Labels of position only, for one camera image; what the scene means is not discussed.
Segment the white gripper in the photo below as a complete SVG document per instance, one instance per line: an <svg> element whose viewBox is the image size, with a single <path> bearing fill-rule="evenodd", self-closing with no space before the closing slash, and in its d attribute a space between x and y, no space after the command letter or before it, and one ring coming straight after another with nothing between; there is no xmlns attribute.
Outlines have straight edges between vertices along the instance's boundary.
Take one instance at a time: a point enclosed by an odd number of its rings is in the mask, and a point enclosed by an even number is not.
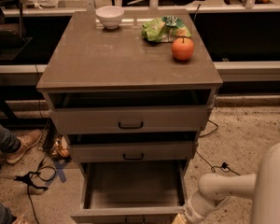
<svg viewBox="0 0 280 224"><path fill-rule="evenodd" d="M184 215L177 214L172 224L200 224L211 213L224 207L231 201L230 197L221 200L210 200L196 191L184 204Z"/></svg>

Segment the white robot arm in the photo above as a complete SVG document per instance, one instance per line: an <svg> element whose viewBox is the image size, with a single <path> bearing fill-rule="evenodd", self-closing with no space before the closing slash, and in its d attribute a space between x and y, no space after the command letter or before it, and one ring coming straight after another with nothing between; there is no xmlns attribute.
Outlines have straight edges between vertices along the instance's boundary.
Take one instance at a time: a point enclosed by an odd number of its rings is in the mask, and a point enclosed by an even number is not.
<svg viewBox="0 0 280 224"><path fill-rule="evenodd" d="M256 174L203 175L172 224L200 224L232 197L252 201L250 224L280 224L280 143L267 151Z"/></svg>

